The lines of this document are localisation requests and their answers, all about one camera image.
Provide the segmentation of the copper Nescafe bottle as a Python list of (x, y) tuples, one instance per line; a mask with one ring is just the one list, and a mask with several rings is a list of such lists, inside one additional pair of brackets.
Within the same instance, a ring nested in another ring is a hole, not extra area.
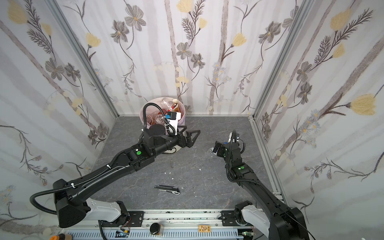
[(180, 102), (179, 102), (178, 99), (173, 99), (172, 100), (171, 111), (172, 112), (178, 112), (178, 113), (181, 112), (181, 110), (180, 110)]

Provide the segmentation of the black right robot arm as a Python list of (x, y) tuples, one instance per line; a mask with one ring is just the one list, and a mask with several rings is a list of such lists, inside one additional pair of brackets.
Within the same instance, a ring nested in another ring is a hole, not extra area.
[(245, 189), (262, 209), (244, 206), (240, 209), (241, 224), (251, 224), (269, 240), (309, 240), (313, 235), (303, 213), (278, 199), (243, 162), (239, 139), (232, 131), (227, 142), (215, 142), (213, 153), (224, 159), (227, 179)]

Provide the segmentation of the blue-label water bottle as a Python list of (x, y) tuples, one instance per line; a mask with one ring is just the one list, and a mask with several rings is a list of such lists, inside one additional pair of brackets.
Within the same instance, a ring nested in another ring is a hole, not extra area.
[(209, 149), (209, 152), (211, 153), (211, 154), (213, 154), (213, 155), (216, 155), (217, 153), (214, 151), (214, 148), (210, 148)]

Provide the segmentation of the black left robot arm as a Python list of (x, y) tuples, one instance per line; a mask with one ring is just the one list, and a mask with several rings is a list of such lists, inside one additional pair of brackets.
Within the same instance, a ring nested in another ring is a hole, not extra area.
[(191, 148), (199, 130), (187, 131), (186, 126), (173, 126), (176, 113), (161, 113), (164, 125), (147, 126), (148, 107), (162, 108), (155, 103), (144, 105), (143, 129), (138, 143), (117, 153), (104, 167), (72, 181), (59, 180), (54, 188), (31, 195), (30, 203), (40, 211), (56, 215), (61, 228), (72, 227), (90, 217), (97, 208), (89, 198), (122, 177), (137, 172), (155, 161), (155, 158), (174, 147)]

